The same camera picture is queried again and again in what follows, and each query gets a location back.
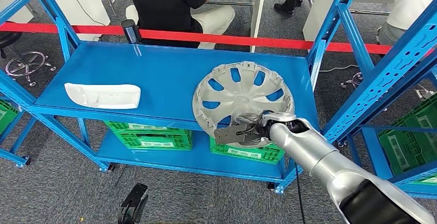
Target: green plastic crate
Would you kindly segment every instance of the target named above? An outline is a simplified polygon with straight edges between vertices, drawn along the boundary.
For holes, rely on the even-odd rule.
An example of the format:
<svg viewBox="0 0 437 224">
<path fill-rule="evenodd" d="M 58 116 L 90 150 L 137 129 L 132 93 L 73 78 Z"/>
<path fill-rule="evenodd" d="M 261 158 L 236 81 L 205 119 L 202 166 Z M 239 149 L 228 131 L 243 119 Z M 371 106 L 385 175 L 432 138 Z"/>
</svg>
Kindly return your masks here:
<svg viewBox="0 0 437 224">
<path fill-rule="evenodd" d="M 193 132 L 182 131 L 181 134 L 115 133 L 115 135 L 129 149 L 191 150 Z"/>
<path fill-rule="evenodd" d="M 213 137 L 210 137 L 210 149 L 212 153 L 216 154 L 275 165 L 278 164 L 284 156 L 284 150 L 274 144 L 269 144 L 261 148 L 236 148 L 226 144 L 217 145 Z"/>
<path fill-rule="evenodd" d="M 437 128 L 437 94 L 423 101 L 392 126 Z M 437 160 L 437 134 L 386 130 L 378 134 L 393 175 Z"/>
<path fill-rule="evenodd" d="M 437 95 L 425 100 L 402 118 L 406 127 L 437 128 Z M 437 160 L 437 134 L 413 132 L 426 162 Z"/>
<path fill-rule="evenodd" d="M 131 123 L 121 123 L 121 122 L 112 122 L 112 121 L 104 121 L 105 124 L 114 132 L 114 133 L 144 133 L 144 134 L 180 134 L 183 135 L 183 129 L 177 128 L 168 128 L 168 127 L 157 127 L 151 125 L 139 125 L 139 124 L 131 124 Z"/>
<path fill-rule="evenodd" d="M 387 130 L 378 136 L 394 176 L 426 163 L 412 132 Z"/>
<path fill-rule="evenodd" d="M 18 110 L 8 102 L 0 99 L 0 134 L 8 127 L 8 125 L 18 115 Z"/>
<path fill-rule="evenodd" d="M 432 175 L 432 176 L 426 177 L 424 179 L 414 181 L 414 183 L 415 184 L 427 184 L 427 185 L 437 186 L 437 175 Z"/>
</svg>

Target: white shirt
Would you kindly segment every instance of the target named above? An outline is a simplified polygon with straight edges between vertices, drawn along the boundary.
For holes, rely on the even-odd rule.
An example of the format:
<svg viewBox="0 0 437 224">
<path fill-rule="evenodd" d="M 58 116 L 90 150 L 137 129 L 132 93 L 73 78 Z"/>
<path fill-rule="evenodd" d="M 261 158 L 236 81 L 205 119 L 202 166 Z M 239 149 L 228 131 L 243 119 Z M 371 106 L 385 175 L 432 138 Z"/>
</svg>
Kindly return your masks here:
<svg viewBox="0 0 437 224">
<path fill-rule="evenodd" d="M 432 0 L 395 0 L 387 23 L 407 30 L 431 2 Z"/>
</svg>

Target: black shirt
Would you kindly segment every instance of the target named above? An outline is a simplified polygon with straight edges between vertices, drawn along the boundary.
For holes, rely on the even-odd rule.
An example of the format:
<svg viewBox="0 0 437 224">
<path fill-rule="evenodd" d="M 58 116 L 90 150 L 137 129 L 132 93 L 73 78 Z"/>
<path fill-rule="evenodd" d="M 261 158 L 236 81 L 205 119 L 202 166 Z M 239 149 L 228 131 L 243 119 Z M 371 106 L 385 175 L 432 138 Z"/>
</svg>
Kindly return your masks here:
<svg viewBox="0 0 437 224">
<path fill-rule="evenodd" d="M 191 17 L 206 0 L 133 0 L 141 29 L 202 33 L 202 26 Z M 199 42 L 143 39 L 143 44 L 197 48 Z"/>
</svg>

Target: shelf board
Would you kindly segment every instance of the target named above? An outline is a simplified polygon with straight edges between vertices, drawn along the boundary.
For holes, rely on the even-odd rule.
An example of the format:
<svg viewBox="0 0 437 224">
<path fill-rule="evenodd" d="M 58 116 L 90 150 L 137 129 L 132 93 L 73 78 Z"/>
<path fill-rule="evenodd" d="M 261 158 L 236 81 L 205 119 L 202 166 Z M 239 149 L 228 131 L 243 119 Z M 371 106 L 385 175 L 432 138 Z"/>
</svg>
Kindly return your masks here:
<svg viewBox="0 0 437 224">
<path fill-rule="evenodd" d="M 318 128 L 317 111 L 304 57 L 224 50 L 81 42 L 37 99 L 38 112 L 201 130 L 192 110 L 193 93 L 220 64 L 251 61 L 284 79 L 293 94 L 295 112 Z M 141 89 L 138 108 L 87 108 L 72 102 L 64 84 L 134 84 Z"/>
<path fill-rule="evenodd" d="M 177 150 L 131 150 L 108 130 L 97 157 L 102 161 L 148 166 L 161 169 L 188 171 L 217 176 L 281 182 L 281 168 L 278 165 L 244 160 L 213 154 L 209 148 L 209 137 L 202 131 L 195 131 L 193 149 Z"/>
</svg>

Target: black shoe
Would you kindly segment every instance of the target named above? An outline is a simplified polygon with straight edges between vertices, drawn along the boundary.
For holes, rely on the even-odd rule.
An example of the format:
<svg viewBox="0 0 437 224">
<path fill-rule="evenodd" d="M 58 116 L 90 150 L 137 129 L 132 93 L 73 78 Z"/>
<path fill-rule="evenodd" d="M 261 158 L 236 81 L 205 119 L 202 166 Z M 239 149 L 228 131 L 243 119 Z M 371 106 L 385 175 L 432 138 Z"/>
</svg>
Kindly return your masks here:
<svg viewBox="0 0 437 224">
<path fill-rule="evenodd" d="M 295 7 L 301 7 L 304 0 L 296 0 Z"/>
<path fill-rule="evenodd" d="M 275 4 L 273 6 L 273 8 L 275 9 L 276 12 L 278 12 L 280 14 L 285 14 L 285 15 L 289 15 L 289 16 L 293 15 L 293 9 L 285 7 L 284 4 Z"/>
</svg>

